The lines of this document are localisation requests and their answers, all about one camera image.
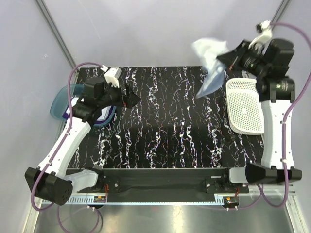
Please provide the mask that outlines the blue-edged white towel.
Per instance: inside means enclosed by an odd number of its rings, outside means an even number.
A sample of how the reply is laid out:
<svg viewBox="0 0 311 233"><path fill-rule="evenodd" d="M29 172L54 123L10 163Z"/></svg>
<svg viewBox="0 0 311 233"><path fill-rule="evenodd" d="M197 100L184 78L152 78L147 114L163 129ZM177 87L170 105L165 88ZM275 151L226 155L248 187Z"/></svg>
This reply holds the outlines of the blue-edged white towel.
<svg viewBox="0 0 311 233"><path fill-rule="evenodd" d="M227 42L216 38L201 38L191 45L199 57L202 68L207 72L203 84L196 94L196 98L207 96L222 87L225 79L226 66L217 59L217 56L229 52Z"/></svg>

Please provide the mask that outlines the light blue towel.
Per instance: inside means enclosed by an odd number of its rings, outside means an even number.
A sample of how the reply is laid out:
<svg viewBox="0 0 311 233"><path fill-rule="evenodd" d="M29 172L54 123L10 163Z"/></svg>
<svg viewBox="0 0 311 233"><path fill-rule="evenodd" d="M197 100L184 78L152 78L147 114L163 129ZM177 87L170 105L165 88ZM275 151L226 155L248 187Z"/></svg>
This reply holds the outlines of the light blue towel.
<svg viewBox="0 0 311 233"><path fill-rule="evenodd" d="M71 99L72 107L76 105L77 100L78 100L78 97L74 97L74 98ZM102 109L101 110L101 115L97 119L97 121L104 121L104 120L106 120L108 118L110 110L111 110L111 106L108 106L108 107L105 107L104 109ZM70 110L69 110L69 107L67 107L66 111L63 113L62 117L65 118L65 119L68 119L69 114L70 114Z"/></svg>

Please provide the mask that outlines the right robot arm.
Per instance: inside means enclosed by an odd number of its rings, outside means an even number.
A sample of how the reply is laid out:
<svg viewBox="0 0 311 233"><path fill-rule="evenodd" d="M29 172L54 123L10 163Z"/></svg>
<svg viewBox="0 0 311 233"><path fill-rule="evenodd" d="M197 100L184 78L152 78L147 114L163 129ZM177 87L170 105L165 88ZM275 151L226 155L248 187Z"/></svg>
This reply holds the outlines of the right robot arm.
<svg viewBox="0 0 311 233"><path fill-rule="evenodd" d="M232 192L239 183L289 184L302 179L295 168L291 149L291 111L296 100L294 80L287 76L294 55L294 44L286 39L272 39L265 53L249 48L242 41L234 50L217 56L230 70L244 70L256 76L256 90L264 118L264 151L261 164L228 170L221 188Z"/></svg>

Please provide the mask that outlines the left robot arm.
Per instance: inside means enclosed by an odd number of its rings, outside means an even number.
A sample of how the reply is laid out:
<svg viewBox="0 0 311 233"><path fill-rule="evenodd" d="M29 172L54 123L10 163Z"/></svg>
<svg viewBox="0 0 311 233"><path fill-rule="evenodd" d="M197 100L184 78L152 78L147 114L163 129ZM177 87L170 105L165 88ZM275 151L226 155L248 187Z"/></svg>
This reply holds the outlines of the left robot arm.
<svg viewBox="0 0 311 233"><path fill-rule="evenodd" d="M71 107L65 128L49 154L36 168L29 167L25 172L35 210L41 210L35 204L35 197L62 206L73 193L85 188L94 192L104 189L105 180L99 169L83 169L72 175L66 175L66 171L80 143L101 116L102 109L109 106L133 108L141 101L128 84L125 90L123 92L120 87L100 78L84 84L84 90Z"/></svg>

